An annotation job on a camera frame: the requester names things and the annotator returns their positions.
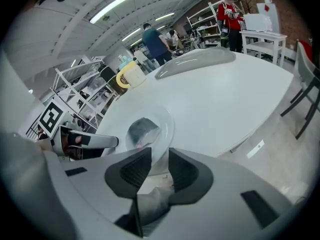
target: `ceiling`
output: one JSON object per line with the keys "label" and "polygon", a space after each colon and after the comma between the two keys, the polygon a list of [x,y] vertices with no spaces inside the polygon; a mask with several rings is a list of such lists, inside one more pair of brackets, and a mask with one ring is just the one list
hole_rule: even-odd
{"label": "ceiling", "polygon": [[[95,24],[89,19],[114,0],[46,0],[18,15],[4,40],[4,50],[24,81],[62,63],[87,56],[107,56],[141,38],[144,23],[172,24],[200,0],[126,0]],[[155,21],[175,12],[174,16]],[[122,41],[124,37],[139,32]]]}

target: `person in red shirt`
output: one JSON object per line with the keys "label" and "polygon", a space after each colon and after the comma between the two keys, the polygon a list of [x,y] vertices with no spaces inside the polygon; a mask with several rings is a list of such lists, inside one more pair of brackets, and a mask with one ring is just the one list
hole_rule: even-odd
{"label": "person in red shirt", "polygon": [[235,18],[236,12],[233,3],[236,0],[224,0],[218,6],[217,20],[222,22],[222,29],[225,29],[228,36],[230,51],[241,53],[242,51],[242,36],[240,33],[241,27],[238,21],[243,21],[239,16]]}

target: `red jacket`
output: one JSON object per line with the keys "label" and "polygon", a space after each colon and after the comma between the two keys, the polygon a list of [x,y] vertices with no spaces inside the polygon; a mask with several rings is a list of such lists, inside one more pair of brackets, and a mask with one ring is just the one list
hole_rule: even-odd
{"label": "red jacket", "polygon": [[[232,10],[233,12],[236,12],[234,7],[229,4],[225,4],[227,9]],[[235,19],[229,18],[228,15],[225,15],[225,8],[222,3],[219,4],[218,6],[218,15],[217,15],[218,21],[224,21],[225,20],[225,25],[229,27],[230,29],[233,30],[241,30],[240,24],[238,21],[243,21],[242,18],[238,17]]]}

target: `chair leg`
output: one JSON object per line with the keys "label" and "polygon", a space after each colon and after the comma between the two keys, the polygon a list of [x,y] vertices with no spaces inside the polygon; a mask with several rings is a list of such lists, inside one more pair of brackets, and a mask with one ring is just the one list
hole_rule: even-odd
{"label": "chair leg", "polygon": [[309,116],[304,124],[304,126],[301,128],[301,130],[299,131],[299,133],[295,136],[296,139],[299,139],[299,137],[304,133],[305,129],[307,128],[308,124],[310,123],[311,119],[314,117],[314,114],[317,110],[317,107],[319,105],[319,102],[320,102],[320,91],[318,93],[318,96],[316,97],[316,101],[315,103],[313,104],[313,107],[310,111]]}
{"label": "chair leg", "polygon": [[308,111],[308,113],[306,114],[306,116],[305,116],[305,118],[304,118],[305,120],[308,120],[308,117],[310,116],[310,113],[311,113],[313,107],[314,107],[314,104],[311,104],[311,106],[310,106],[310,108],[309,108],[309,111]]}
{"label": "chair leg", "polygon": [[299,96],[300,94],[302,94],[303,90],[301,89],[297,94],[296,96],[294,96],[294,98],[290,101],[290,103],[293,103]]}
{"label": "chair leg", "polygon": [[302,101],[302,99],[304,97],[307,96],[307,94],[311,91],[311,89],[314,87],[314,85],[312,83],[309,84],[309,86],[307,87],[307,89],[305,89],[305,91],[296,99],[296,101],[294,103],[291,104],[290,107],[288,107],[284,112],[282,112],[280,114],[280,116],[284,116],[286,115],[290,110],[292,110],[297,104],[299,104],[300,101]]}

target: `sticker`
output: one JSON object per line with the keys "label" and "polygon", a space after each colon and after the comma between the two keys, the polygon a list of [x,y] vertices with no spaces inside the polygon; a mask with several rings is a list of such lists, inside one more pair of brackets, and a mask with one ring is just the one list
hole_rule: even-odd
{"label": "sticker", "polygon": [[56,106],[53,102],[48,105],[39,122],[43,125],[44,131],[50,133],[55,128],[59,118],[63,114],[63,111]]}
{"label": "sticker", "polygon": [[247,158],[252,158],[263,146],[264,140],[261,140],[258,145],[256,145],[248,154],[246,154]]}

